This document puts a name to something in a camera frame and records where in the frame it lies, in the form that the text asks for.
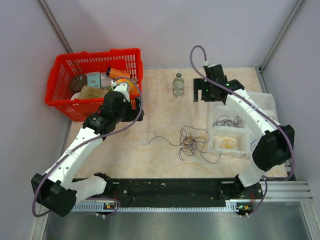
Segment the teal small box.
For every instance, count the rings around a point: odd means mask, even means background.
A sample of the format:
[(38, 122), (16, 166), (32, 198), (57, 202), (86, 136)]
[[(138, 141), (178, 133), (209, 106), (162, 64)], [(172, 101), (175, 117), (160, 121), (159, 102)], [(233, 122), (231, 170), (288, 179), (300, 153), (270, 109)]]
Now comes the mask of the teal small box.
[(99, 71), (86, 74), (87, 86), (92, 88), (101, 88), (101, 73)]

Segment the orange cylinder tube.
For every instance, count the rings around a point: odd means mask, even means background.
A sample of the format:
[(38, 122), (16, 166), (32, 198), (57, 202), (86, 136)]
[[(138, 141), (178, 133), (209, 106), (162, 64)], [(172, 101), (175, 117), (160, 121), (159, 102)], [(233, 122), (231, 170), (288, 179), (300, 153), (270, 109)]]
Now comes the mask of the orange cylinder tube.
[(126, 77), (126, 78), (131, 78), (132, 75), (128, 72), (113, 68), (113, 67), (109, 67), (106, 71), (106, 76), (110, 79), (116, 79), (119, 77)]

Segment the brown round cookie pack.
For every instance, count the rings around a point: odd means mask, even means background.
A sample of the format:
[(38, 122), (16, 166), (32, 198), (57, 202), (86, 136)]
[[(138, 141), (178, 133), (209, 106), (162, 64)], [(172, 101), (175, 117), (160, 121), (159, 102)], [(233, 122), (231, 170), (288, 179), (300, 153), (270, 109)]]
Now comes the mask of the brown round cookie pack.
[(71, 78), (69, 82), (69, 90), (73, 93), (78, 93), (84, 86), (88, 84), (86, 74), (78, 74)]

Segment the grey white box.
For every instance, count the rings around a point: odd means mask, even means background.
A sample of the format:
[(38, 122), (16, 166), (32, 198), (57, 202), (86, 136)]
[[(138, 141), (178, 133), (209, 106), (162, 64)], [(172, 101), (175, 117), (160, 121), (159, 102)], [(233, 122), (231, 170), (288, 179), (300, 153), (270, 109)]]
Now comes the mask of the grey white box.
[(101, 89), (105, 89), (107, 88), (108, 86), (111, 86), (112, 85), (112, 79), (109, 78), (106, 73), (100, 73), (100, 88)]

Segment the red plastic basket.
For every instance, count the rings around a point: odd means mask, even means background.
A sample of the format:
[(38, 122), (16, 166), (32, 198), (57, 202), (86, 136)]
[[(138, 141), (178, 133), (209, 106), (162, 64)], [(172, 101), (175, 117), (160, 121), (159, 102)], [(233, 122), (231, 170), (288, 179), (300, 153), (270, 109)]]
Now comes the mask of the red plastic basket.
[(106, 72), (111, 67), (132, 75), (142, 89), (143, 62), (139, 48), (111, 49), (104, 52), (65, 53), (56, 57), (48, 76), (44, 102), (74, 122), (83, 122), (103, 104), (103, 98), (74, 99), (71, 79), (80, 74)]

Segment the clear glass bottle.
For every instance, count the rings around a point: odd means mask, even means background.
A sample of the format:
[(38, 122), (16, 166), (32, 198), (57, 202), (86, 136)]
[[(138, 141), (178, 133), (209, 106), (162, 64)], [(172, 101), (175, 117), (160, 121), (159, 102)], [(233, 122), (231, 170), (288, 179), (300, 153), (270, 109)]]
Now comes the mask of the clear glass bottle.
[(172, 81), (172, 93), (175, 97), (181, 97), (184, 93), (185, 81), (182, 74), (178, 72)]

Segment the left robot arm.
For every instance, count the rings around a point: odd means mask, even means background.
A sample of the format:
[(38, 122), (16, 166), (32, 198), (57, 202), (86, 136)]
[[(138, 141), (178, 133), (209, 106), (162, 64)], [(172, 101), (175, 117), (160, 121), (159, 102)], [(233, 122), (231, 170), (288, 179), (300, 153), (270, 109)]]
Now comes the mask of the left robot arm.
[(144, 99), (137, 97), (135, 104), (133, 109), (126, 92), (114, 90), (104, 96), (103, 104), (86, 118), (69, 148), (43, 174), (37, 173), (32, 177), (34, 197), (31, 210), (34, 217), (42, 217), (36, 212), (36, 204), (64, 217), (76, 204), (89, 197), (100, 195), (106, 199), (113, 194), (114, 187), (103, 174), (94, 174), (76, 182), (73, 179), (92, 151), (107, 137), (143, 120)]

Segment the brown cardboard box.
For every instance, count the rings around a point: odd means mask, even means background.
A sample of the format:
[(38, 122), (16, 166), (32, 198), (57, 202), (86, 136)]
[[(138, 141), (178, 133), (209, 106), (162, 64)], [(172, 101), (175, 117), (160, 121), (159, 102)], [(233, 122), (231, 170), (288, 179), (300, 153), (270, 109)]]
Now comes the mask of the brown cardboard box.
[(96, 99), (103, 98), (109, 91), (107, 89), (101, 89), (91, 86), (84, 86), (79, 95), (78, 99)]

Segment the orange striped sponge pack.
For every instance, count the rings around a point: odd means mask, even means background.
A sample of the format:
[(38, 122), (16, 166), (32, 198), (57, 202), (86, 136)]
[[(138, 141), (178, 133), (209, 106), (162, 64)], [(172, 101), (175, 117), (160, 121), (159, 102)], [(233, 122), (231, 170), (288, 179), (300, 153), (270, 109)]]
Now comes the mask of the orange striped sponge pack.
[(138, 88), (133, 84), (132, 81), (130, 81), (132, 83), (132, 87), (131, 87), (131, 91), (130, 91), (130, 95), (138, 95)]

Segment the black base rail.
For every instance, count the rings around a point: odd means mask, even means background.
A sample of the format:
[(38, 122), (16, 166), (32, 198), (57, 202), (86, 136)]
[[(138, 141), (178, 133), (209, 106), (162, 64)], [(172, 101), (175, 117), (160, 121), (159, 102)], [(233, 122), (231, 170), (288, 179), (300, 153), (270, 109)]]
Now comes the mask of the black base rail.
[(263, 196), (259, 183), (248, 188), (232, 178), (110, 178), (94, 199), (116, 199), (122, 208), (223, 207), (226, 200), (252, 203)]

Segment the white compartment tray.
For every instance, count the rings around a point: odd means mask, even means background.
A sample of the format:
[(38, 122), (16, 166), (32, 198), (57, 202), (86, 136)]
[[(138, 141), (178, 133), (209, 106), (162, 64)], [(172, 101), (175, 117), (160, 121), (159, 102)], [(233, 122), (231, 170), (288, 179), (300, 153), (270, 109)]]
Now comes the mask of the white compartment tray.
[(274, 131), (278, 122), (273, 96), (268, 93), (238, 92), (244, 99), (228, 95), (208, 104), (209, 153), (250, 159), (265, 131)]

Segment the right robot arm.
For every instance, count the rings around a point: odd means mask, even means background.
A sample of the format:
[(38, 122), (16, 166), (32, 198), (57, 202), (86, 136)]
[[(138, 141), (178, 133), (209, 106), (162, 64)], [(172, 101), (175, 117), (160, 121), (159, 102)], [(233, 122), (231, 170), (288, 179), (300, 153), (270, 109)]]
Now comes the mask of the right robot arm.
[(266, 172), (293, 157), (295, 131), (270, 118), (238, 80), (227, 79), (220, 64), (204, 61), (203, 69), (205, 74), (193, 80), (194, 102), (222, 102), (242, 117), (258, 140), (253, 162), (235, 177), (233, 184), (234, 194), (245, 198)]

